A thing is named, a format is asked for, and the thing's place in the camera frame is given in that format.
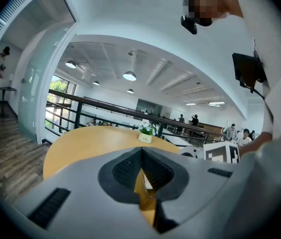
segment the door frame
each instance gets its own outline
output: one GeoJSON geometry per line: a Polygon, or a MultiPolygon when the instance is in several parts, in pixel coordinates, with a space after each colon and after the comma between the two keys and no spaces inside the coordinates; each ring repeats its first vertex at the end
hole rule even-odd
{"type": "Polygon", "coordinates": [[[58,42],[49,62],[46,65],[46,70],[44,71],[41,87],[39,89],[39,93],[36,101],[36,111],[35,111],[35,134],[36,141],[38,144],[42,143],[42,140],[45,138],[45,110],[46,110],[46,101],[47,101],[47,93],[50,88],[50,83],[52,77],[55,73],[57,65],[72,38],[76,34],[76,29],[79,25],[79,22],[75,22],[63,36],[63,38],[58,42]]]}

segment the glass door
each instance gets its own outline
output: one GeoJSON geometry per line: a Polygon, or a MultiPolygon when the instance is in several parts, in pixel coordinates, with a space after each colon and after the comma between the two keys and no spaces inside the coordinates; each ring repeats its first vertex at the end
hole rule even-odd
{"type": "Polygon", "coordinates": [[[65,36],[68,28],[73,25],[64,24],[46,30],[41,37],[25,69],[22,85],[20,89],[20,99],[18,106],[18,123],[20,129],[33,141],[36,141],[35,112],[39,89],[45,70],[47,68],[57,43],[65,36]]]}

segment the window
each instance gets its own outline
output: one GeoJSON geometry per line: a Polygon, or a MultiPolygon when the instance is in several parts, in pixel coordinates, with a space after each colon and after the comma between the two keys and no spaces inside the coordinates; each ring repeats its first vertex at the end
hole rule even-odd
{"type": "MultiPolygon", "coordinates": [[[[52,81],[50,84],[50,89],[73,95],[75,92],[75,88],[76,88],[76,84],[69,82],[56,75],[53,75],[52,81]]],[[[50,102],[56,103],[56,104],[60,104],[67,108],[71,108],[71,104],[72,104],[72,100],[64,99],[62,97],[53,95],[51,93],[48,93],[47,101],[50,101],[50,102]]],[[[69,119],[69,117],[70,117],[69,110],[64,109],[64,108],[55,107],[49,102],[47,102],[46,110],[47,110],[45,112],[46,119],[52,121],[53,123],[55,123],[57,125],[61,125],[62,127],[68,128],[69,122],[65,119],[61,119],[59,116],[69,119]]],[[[59,133],[66,132],[65,130],[59,128],[58,126],[56,126],[48,121],[45,121],[45,126],[50,127],[52,129],[56,129],[59,133]]]]}

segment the round table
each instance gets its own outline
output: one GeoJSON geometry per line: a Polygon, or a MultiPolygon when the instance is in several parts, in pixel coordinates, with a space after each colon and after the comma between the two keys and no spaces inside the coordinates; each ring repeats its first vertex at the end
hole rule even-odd
{"type": "Polygon", "coordinates": [[[0,87],[0,90],[2,90],[2,106],[1,106],[0,118],[7,118],[9,117],[9,115],[4,113],[4,95],[6,91],[16,91],[16,89],[11,87],[0,87]]]}
{"type": "MultiPolygon", "coordinates": [[[[155,147],[173,153],[180,151],[172,143],[155,136],[151,143],[140,142],[138,136],[138,131],[113,126],[87,126],[69,131],[49,148],[44,160],[43,178],[47,179],[78,160],[132,147],[155,147]]],[[[142,171],[137,177],[135,192],[140,196],[142,214],[153,225],[157,201],[155,193],[146,190],[142,171]]]]}

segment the standing table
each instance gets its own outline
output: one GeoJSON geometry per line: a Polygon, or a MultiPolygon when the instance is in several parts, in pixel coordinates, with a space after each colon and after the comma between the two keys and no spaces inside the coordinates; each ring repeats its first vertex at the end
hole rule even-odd
{"type": "Polygon", "coordinates": [[[6,91],[16,91],[16,89],[10,87],[0,87],[0,90],[2,90],[2,106],[1,106],[0,118],[7,118],[9,117],[9,115],[4,113],[4,95],[6,91]]]}

